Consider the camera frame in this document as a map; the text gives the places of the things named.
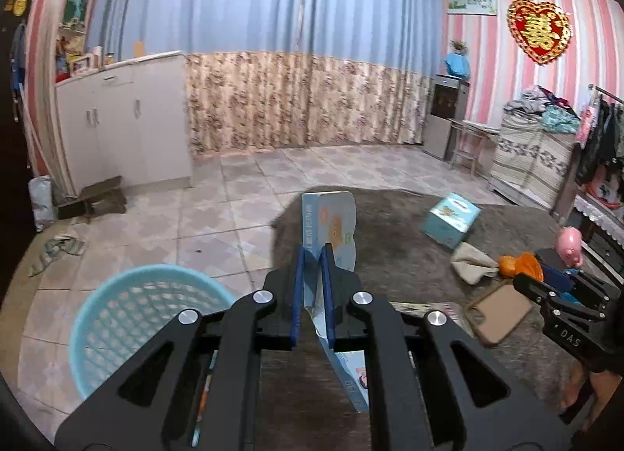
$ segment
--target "teal tissue box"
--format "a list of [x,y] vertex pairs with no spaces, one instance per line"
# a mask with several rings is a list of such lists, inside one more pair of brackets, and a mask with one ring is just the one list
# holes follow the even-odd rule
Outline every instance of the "teal tissue box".
[[438,243],[455,249],[475,222],[480,209],[457,194],[449,194],[429,210],[422,230]]

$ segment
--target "white cabinet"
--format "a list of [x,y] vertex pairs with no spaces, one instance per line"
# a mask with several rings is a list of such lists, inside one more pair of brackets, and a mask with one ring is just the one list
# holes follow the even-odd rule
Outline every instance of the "white cabinet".
[[57,85],[60,135],[77,193],[191,176],[185,59],[152,57]]

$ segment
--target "red heart decoration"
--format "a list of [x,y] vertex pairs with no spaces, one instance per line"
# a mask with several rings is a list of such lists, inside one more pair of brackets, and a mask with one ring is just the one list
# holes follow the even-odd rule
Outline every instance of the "red heart decoration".
[[539,65],[564,53],[572,38],[570,20],[551,2],[514,0],[507,10],[507,25],[524,53]]

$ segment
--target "orange toy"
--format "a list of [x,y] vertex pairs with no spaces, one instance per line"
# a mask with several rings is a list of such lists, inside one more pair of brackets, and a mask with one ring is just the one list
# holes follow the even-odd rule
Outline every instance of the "orange toy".
[[513,277],[519,273],[525,273],[539,282],[544,282],[542,266],[535,256],[528,252],[523,253],[519,258],[500,256],[498,258],[498,270],[503,277]]

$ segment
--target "silver screw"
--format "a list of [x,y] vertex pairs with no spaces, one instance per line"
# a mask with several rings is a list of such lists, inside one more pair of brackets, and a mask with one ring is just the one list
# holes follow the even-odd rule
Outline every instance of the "silver screw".
[[441,326],[446,323],[446,314],[436,310],[427,316],[427,320],[434,326]]
[[260,289],[253,294],[253,300],[256,303],[269,303],[273,299],[273,293],[266,291],[266,289]]
[[197,319],[199,319],[199,314],[192,309],[183,310],[178,315],[178,320],[182,324],[193,324]]
[[372,294],[366,291],[358,291],[353,295],[353,301],[358,305],[368,305],[372,301]]

